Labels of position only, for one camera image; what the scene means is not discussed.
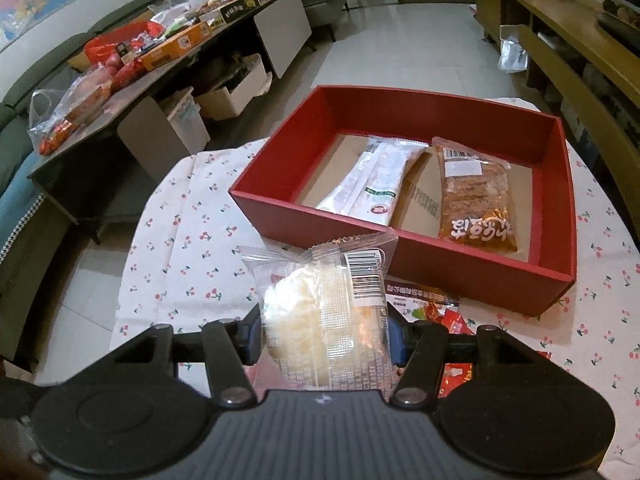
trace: tablecloth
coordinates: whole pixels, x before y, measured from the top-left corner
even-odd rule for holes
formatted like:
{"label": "tablecloth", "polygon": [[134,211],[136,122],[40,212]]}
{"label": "tablecloth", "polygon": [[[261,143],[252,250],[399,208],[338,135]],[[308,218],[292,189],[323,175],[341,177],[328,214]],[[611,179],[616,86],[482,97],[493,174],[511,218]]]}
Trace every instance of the tablecloth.
{"label": "tablecloth", "polygon": [[[129,251],[111,348],[158,322],[192,332],[210,320],[241,318],[254,306],[254,280],[238,247],[265,241],[227,190],[263,142],[192,155],[160,183]],[[539,318],[468,299],[462,300],[460,313],[473,330],[497,324],[532,348],[551,352],[553,362],[600,392],[616,415],[601,471],[615,480],[640,478],[640,256],[570,146],[569,158],[577,283]],[[180,364],[179,376],[208,392],[202,364]]]}

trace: red logo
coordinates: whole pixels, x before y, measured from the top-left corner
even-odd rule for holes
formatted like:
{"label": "red logo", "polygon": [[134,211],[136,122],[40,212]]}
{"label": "red logo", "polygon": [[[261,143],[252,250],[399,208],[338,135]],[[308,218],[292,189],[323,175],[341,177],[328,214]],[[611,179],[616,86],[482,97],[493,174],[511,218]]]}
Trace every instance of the red logo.
{"label": "red logo", "polygon": [[384,204],[376,204],[370,210],[374,215],[383,215],[389,212],[389,208]]}

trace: silver bolt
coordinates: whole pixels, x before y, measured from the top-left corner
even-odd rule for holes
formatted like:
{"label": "silver bolt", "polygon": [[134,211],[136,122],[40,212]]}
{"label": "silver bolt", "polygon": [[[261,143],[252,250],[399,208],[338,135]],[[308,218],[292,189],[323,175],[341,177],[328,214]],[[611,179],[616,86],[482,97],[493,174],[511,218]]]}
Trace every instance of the silver bolt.
{"label": "silver bolt", "polygon": [[415,406],[424,402],[427,394],[420,388],[401,388],[396,391],[396,400],[407,406]]}
{"label": "silver bolt", "polygon": [[44,464],[44,459],[39,451],[34,451],[33,453],[31,453],[31,460],[33,460],[38,465]]}
{"label": "silver bolt", "polygon": [[239,406],[248,402],[252,397],[252,394],[246,388],[242,386],[232,386],[222,391],[220,395],[220,401],[225,406]]}

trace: red box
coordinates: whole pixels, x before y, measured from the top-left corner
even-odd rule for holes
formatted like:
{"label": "red box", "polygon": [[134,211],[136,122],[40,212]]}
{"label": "red box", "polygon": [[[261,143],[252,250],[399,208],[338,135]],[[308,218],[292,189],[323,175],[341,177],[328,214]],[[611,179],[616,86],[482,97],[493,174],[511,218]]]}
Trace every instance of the red box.
{"label": "red box", "polygon": [[340,133],[439,136],[531,168],[529,260],[395,229],[389,273],[537,316],[575,283],[574,190],[560,119],[474,98],[389,88],[316,88],[230,193],[258,232],[301,248],[387,228],[294,202]]}

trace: tile floor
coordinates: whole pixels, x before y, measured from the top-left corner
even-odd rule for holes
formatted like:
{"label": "tile floor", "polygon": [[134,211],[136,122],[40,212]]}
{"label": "tile floor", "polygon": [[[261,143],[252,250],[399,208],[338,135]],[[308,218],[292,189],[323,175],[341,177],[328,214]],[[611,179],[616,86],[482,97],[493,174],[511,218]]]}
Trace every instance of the tile floor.
{"label": "tile floor", "polygon": [[[467,5],[382,5],[343,13],[336,43],[314,38],[284,78],[242,116],[212,128],[209,149],[268,136],[319,84],[389,86],[479,98],[519,96],[544,109],[517,76],[496,68],[498,54],[482,40]],[[80,238],[63,248],[46,296],[49,319],[39,341],[39,384],[64,381],[108,352],[118,288],[133,225],[109,227],[100,246]]]}

